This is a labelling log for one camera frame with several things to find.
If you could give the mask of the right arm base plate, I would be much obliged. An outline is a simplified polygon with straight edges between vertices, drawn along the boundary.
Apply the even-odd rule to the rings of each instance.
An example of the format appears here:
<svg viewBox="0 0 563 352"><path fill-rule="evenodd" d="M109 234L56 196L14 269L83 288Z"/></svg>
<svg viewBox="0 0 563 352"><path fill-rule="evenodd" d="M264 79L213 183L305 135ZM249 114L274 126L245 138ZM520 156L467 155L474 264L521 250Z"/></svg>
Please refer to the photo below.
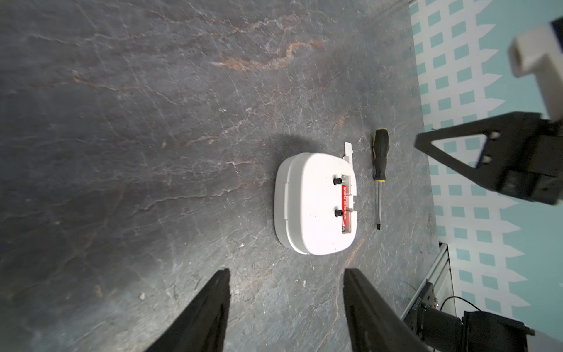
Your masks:
<svg viewBox="0 0 563 352"><path fill-rule="evenodd" d="M423 343L433 339L438 331L433 283L426 281L414 296L403 322Z"/></svg>

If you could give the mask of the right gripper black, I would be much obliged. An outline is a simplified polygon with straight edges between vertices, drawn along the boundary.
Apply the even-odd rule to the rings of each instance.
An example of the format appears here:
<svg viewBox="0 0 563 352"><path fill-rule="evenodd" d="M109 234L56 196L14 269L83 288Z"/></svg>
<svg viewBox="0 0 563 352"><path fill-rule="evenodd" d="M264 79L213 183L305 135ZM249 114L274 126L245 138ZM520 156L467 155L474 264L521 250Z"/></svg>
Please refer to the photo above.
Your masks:
<svg viewBox="0 0 563 352"><path fill-rule="evenodd" d="M562 123L510 112L421 133L415 148L488 191L562 202Z"/></svg>

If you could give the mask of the red battery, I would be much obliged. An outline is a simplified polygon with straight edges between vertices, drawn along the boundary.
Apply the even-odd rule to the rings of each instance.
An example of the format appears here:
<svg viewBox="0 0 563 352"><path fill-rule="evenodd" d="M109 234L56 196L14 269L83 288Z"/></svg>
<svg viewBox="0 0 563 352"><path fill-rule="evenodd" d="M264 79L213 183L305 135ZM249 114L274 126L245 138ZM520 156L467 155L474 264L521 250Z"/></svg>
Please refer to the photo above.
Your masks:
<svg viewBox="0 0 563 352"><path fill-rule="evenodd" d="M342 185L342 232L348 233L349 230L349 210L348 210L348 187L347 185Z"/></svg>

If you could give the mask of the white battery cover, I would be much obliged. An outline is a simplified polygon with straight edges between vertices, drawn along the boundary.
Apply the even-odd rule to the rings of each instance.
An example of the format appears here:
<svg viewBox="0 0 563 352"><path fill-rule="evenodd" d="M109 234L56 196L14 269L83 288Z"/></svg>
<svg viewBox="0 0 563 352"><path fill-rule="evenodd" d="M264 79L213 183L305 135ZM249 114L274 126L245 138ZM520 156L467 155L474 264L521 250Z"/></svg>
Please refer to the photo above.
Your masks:
<svg viewBox="0 0 563 352"><path fill-rule="evenodd" d="M345 148L345 154L343 156L343 159L349 163L351 166L353 166L353 148L352 148L352 144L350 142L346 142L344 143L344 148Z"/></svg>

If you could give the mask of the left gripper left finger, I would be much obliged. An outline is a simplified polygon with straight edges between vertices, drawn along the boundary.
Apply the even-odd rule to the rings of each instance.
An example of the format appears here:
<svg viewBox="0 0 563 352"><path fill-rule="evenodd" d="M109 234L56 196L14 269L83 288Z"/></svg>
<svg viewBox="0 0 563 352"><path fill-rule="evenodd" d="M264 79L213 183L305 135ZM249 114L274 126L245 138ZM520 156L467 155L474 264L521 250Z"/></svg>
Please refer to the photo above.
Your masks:
<svg viewBox="0 0 563 352"><path fill-rule="evenodd" d="M230 270L217 271L148 351L222 351L230 311Z"/></svg>

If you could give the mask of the white alarm device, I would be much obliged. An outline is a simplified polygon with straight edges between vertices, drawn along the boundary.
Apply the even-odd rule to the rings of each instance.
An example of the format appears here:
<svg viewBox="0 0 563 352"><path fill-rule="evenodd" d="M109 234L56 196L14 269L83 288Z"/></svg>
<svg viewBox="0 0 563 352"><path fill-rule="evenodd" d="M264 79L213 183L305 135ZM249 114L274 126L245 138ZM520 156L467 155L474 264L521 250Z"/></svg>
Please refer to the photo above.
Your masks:
<svg viewBox="0 0 563 352"><path fill-rule="evenodd" d="M342 232L342 185L348 187L349 232ZM279 242L302 255L341 252L358 229L353 166L343 157L300 153L278 168L274 192L274 228Z"/></svg>

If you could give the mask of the black yellow screwdriver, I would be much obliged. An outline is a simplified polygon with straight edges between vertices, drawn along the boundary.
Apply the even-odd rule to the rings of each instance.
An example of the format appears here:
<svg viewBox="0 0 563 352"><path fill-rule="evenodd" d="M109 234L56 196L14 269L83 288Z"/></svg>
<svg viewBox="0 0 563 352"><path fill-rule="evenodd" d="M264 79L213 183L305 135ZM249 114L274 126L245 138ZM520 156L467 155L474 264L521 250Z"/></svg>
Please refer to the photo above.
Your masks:
<svg viewBox="0 0 563 352"><path fill-rule="evenodd" d="M377 184L376 228L381 230L383 212L383 187L386 182L386 167L389 154L389 132L386 128L375 131L372 137L372 178Z"/></svg>

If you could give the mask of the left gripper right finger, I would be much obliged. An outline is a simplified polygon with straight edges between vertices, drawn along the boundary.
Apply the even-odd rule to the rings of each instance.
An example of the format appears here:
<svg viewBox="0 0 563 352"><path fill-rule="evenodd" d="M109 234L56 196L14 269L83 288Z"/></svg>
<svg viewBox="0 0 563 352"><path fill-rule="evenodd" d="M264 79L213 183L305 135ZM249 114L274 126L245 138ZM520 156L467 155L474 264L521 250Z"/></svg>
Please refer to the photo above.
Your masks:
<svg viewBox="0 0 563 352"><path fill-rule="evenodd" d="M357 268L347 268L343 299L353 351L426 351Z"/></svg>

